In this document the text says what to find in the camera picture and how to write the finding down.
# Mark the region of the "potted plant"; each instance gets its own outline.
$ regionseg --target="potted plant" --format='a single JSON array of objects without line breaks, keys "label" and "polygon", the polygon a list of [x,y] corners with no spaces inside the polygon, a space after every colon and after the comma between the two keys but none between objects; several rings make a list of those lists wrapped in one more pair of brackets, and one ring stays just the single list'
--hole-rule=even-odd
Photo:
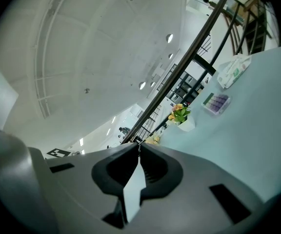
[{"label": "potted plant", "polygon": [[183,104],[176,104],[168,117],[169,124],[174,123],[183,131],[191,131],[196,125],[192,116],[189,117],[190,113],[191,111],[188,107],[183,107]]}]

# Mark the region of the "table surface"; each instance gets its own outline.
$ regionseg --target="table surface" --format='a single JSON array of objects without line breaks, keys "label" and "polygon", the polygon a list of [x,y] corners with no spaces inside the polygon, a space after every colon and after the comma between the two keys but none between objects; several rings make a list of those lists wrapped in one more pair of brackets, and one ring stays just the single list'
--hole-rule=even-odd
[{"label": "table surface", "polygon": [[[190,105],[196,128],[184,132],[171,125],[160,145],[216,163],[267,201],[281,192],[281,47],[252,55],[228,89],[217,75]],[[220,116],[201,106],[210,93],[232,99]]]}]

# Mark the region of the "ceiling light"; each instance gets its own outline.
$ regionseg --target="ceiling light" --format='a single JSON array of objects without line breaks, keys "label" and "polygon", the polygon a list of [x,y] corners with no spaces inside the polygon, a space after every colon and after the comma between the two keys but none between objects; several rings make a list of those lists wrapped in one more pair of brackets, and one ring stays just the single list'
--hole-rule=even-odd
[{"label": "ceiling light", "polygon": [[169,34],[169,35],[166,36],[166,41],[168,43],[170,43],[172,39],[173,39],[173,34]]},{"label": "ceiling light", "polygon": [[144,88],[144,86],[146,85],[146,82],[141,82],[140,84],[139,84],[139,88],[140,88],[140,90],[142,90],[143,88]]}]

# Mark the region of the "white vase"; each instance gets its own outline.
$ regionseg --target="white vase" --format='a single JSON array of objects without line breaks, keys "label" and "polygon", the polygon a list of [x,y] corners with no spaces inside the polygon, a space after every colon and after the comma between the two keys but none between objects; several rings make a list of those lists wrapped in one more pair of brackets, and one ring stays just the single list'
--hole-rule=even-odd
[{"label": "white vase", "polygon": [[185,132],[193,130],[196,127],[194,118],[189,114],[187,116],[187,120],[184,121],[182,124],[178,125],[178,127]]}]

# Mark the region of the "curved ceiling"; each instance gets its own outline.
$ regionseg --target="curved ceiling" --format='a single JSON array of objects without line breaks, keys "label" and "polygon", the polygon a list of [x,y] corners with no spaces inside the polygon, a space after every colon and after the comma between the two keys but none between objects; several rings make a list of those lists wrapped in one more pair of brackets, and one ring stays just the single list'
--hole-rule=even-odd
[{"label": "curved ceiling", "polygon": [[146,97],[138,84],[178,51],[185,3],[14,0],[0,20],[0,70],[19,94],[5,130],[58,148]]}]

